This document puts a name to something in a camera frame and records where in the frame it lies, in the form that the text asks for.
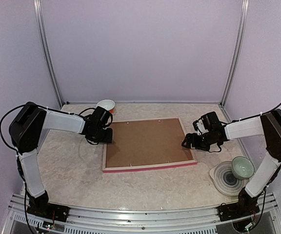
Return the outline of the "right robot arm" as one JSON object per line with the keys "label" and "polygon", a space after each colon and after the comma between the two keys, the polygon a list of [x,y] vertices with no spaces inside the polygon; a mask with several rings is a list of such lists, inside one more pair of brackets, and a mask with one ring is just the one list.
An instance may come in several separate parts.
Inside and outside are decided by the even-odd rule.
{"label": "right robot arm", "polygon": [[212,145],[221,147],[232,140],[258,140],[260,164],[247,185],[240,191],[234,212],[245,216],[257,204],[262,191],[274,180],[281,167],[281,109],[223,124],[216,112],[204,114],[193,122],[194,133],[187,133],[181,143],[187,149],[209,152]]}

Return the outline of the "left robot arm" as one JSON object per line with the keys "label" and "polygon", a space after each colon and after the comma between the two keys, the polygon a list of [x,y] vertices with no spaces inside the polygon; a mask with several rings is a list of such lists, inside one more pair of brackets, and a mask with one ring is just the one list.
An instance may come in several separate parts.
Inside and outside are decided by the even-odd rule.
{"label": "left robot arm", "polygon": [[38,147],[43,130],[57,130],[83,135],[91,145],[111,143],[113,115],[98,106],[83,116],[58,111],[28,102],[18,107],[19,112],[9,126],[12,144],[17,152],[30,207],[47,217],[53,207],[48,202],[38,166]]}

